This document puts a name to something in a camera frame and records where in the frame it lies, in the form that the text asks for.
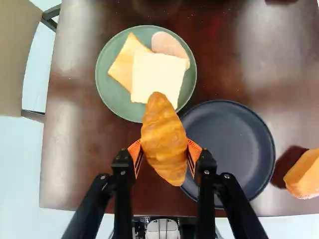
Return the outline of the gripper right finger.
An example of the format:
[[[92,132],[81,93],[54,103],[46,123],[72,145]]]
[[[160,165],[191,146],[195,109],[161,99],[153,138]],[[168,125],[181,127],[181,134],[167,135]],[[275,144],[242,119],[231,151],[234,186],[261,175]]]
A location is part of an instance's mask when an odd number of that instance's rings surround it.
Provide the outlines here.
[[[196,239],[214,239],[216,236],[216,195],[221,201],[236,239],[267,239],[240,184],[230,173],[217,174],[217,163],[211,153],[188,139],[188,167],[199,183],[196,217]]]

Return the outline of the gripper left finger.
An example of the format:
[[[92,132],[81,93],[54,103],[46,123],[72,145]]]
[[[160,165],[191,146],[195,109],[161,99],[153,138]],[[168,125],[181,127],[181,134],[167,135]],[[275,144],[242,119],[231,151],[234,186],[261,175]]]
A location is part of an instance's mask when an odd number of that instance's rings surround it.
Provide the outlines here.
[[[112,161],[112,174],[99,174],[67,226],[63,239],[94,239],[105,209],[115,199],[112,239],[134,239],[131,188],[137,179],[143,150],[140,140],[123,148]]]

